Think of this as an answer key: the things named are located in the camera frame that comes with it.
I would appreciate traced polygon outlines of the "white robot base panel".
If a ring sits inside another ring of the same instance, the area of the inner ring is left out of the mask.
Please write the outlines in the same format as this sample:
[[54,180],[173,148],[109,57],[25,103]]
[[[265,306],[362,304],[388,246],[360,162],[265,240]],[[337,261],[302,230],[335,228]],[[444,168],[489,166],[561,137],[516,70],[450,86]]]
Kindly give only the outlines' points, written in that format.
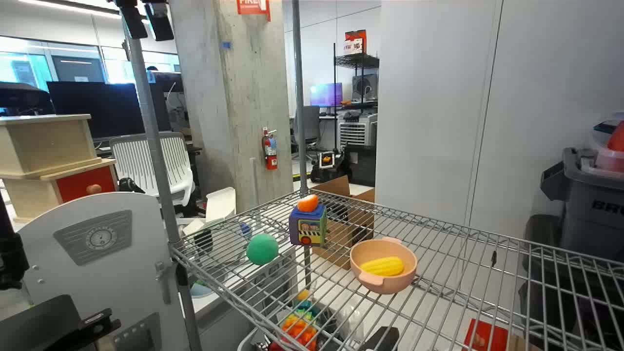
[[81,318],[109,308],[117,351],[187,351],[183,308],[159,203],[140,193],[87,195],[27,222],[33,302],[68,295]]

